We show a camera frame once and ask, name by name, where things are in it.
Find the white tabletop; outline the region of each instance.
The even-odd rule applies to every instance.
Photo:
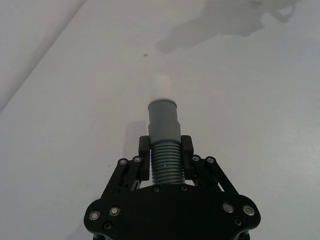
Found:
[[[87,1],[0,113],[0,239],[91,239],[85,210],[137,154],[159,88],[258,206],[251,239],[319,238],[319,7]]]

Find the threaded tube section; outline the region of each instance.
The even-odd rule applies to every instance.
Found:
[[[181,147],[178,143],[162,142],[151,148],[152,182],[159,184],[184,184]]]

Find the screw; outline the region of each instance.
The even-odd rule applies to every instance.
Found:
[[[255,210],[254,210],[254,208],[251,207],[251,206],[245,205],[245,206],[243,207],[243,211],[244,211],[245,214],[247,214],[247,215],[249,215],[249,216],[255,215]]]
[[[135,161],[136,163],[140,163],[141,160],[142,160],[141,157],[135,157],[135,158],[134,158],[134,161]]]
[[[187,186],[181,186],[181,191],[182,192],[186,192],[188,190],[188,187]]]
[[[228,203],[224,203],[222,207],[223,207],[223,210],[225,210],[228,214],[231,214],[235,211],[234,207]]]
[[[233,223],[238,227],[240,227],[242,225],[242,221],[239,218],[234,219]]]
[[[89,219],[91,221],[94,221],[94,220],[97,220],[99,218],[99,216],[100,216],[100,212],[98,210],[94,210],[94,211],[90,212]]]
[[[195,161],[195,162],[198,162],[199,159],[200,159],[200,158],[199,158],[198,156],[193,156],[193,157],[192,157],[192,160]]]
[[[109,215],[110,216],[117,216],[120,213],[120,208],[114,206],[110,209]]]
[[[210,163],[210,164],[212,164],[212,163],[215,162],[215,160],[214,160],[212,157],[208,157],[208,158],[206,159],[206,161],[207,161],[208,163]]]
[[[160,188],[158,187],[158,186],[155,186],[155,187],[153,187],[153,189],[152,189],[154,192],[159,192],[160,191]]]
[[[104,230],[110,230],[112,228],[112,224],[111,222],[107,221],[104,225],[103,225],[103,229]]]
[[[122,160],[120,160],[120,165],[126,165],[127,164],[127,160],[124,160],[124,159],[122,159]]]

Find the white surface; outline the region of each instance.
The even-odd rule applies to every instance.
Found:
[[[0,1],[0,111],[83,2]]]
[[[319,7],[87,1],[0,114],[0,238],[91,239],[84,212],[170,79],[181,132],[259,207],[251,239],[318,239]]]

